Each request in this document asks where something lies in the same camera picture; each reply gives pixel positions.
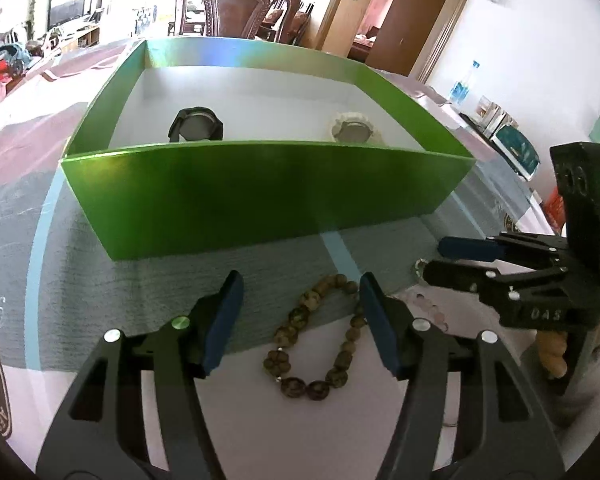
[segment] hand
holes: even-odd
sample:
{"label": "hand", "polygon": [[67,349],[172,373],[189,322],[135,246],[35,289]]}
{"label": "hand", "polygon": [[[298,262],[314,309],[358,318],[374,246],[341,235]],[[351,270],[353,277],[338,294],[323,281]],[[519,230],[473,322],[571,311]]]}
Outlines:
{"label": "hand", "polygon": [[[594,348],[600,346],[600,325],[596,329]],[[561,378],[567,373],[564,353],[567,350],[566,332],[540,332],[536,334],[536,346],[540,363],[554,378]]]}

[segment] blue stripe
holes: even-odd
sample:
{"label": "blue stripe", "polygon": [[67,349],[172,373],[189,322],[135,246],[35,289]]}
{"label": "blue stripe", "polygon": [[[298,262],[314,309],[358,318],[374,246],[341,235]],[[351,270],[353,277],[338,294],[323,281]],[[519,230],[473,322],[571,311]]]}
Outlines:
{"label": "blue stripe", "polygon": [[320,236],[338,272],[344,274],[350,280],[360,282],[362,273],[360,273],[351,253],[349,253],[347,246],[344,244],[340,233],[329,231],[328,233],[321,233]]}
{"label": "blue stripe", "polygon": [[456,202],[456,204],[458,204],[458,207],[465,214],[465,216],[467,217],[467,219],[469,220],[469,222],[471,222],[471,224],[475,227],[475,230],[478,231],[478,234],[480,235],[480,238],[486,238],[487,235],[484,234],[484,231],[482,229],[480,229],[480,225],[478,224],[478,222],[476,221],[476,219],[474,218],[474,216],[471,214],[471,212],[466,208],[466,206],[458,198],[458,195],[456,195],[455,191],[451,192],[451,198]]}
{"label": "blue stripe", "polygon": [[36,233],[33,236],[29,269],[27,269],[27,288],[24,293],[24,360],[30,370],[41,370],[40,342],[38,339],[38,297],[40,294],[40,277],[42,260],[45,257],[46,240],[51,229],[60,190],[64,183],[64,173],[58,166],[54,173],[49,191],[46,192],[42,204]]}

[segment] brown wooden door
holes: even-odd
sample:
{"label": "brown wooden door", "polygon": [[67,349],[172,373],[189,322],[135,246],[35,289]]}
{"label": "brown wooden door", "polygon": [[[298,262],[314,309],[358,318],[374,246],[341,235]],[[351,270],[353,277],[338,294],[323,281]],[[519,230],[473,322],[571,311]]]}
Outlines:
{"label": "brown wooden door", "polygon": [[394,0],[366,64],[409,75],[446,0]]}

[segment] doorway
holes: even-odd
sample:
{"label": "doorway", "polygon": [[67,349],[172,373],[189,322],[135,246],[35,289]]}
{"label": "doorway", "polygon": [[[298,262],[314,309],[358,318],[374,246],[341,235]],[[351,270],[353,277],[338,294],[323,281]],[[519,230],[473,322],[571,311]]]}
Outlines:
{"label": "doorway", "polygon": [[348,57],[409,75],[446,0],[371,0]]}

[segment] silver rivet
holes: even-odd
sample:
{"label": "silver rivet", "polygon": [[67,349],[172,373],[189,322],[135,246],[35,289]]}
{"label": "silver rivet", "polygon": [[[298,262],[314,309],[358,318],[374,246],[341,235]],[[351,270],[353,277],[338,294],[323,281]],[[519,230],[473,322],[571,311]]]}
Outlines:
{"label": "silver rivet", "polygon": [[498,335],[495,332],[492,332],[491,330],[485,330],[484,332],[482,332],[480,338],[485,343],[489,343],[491,345],[498,342]]}
{"label": "silver rivet", "polygon": [[431,328],[431,323],[426,319],[418,317],[413,320],[411,326],[413,326],[413,329],[417,330],[418,332],[426,332],[427,330],[429,330],[429,328]]}
{"label": "silver rivet", "polygon": [[104,333],[104,341],[106,341],[107,343],[114,343],[118,339],[120,339],[121,335],[122,333],[120,332],[120,330],[118,330],[117,328],[112,328],[111,330],[107,330]]}
{"label": "silver rivet", "polygon": [[173,326],[176,330],[184,330],[189,328],[190,324],[191,322],[187,316],[178,316],[171,320],[171,326]]}

